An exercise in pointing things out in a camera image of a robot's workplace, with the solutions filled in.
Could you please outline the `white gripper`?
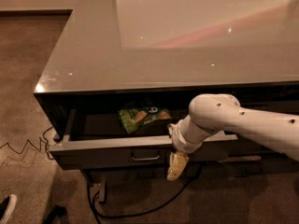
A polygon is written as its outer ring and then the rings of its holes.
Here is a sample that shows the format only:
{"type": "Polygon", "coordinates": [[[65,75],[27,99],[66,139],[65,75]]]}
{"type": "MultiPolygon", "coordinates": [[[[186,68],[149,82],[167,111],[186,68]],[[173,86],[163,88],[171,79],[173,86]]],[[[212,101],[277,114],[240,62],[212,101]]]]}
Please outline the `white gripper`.
{"type": "Polygon", "coordinates": [[[181,119],[177,124],[169,124],[168,131],[172,145],[176,152],[172,152],[169,158],[167,179],[178,180],[184,171],[189,157],[203,143],[203,130],[195,125],[191,119],[181,119]]]}

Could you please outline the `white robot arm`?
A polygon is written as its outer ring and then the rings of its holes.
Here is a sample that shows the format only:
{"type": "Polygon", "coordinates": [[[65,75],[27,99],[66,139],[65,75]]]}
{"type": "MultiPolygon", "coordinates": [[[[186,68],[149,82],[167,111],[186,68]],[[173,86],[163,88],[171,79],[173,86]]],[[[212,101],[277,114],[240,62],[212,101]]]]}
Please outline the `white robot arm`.
{"type": "Polygon", "coordinates": [[[188,115],[169,126],[174,150],[167,179],[177,180],[189,155],[219,132],[239,134],[264,147],[299,161],[299,117],[247,109],[231,94],[201,94],[194,97],[188,115]]]}

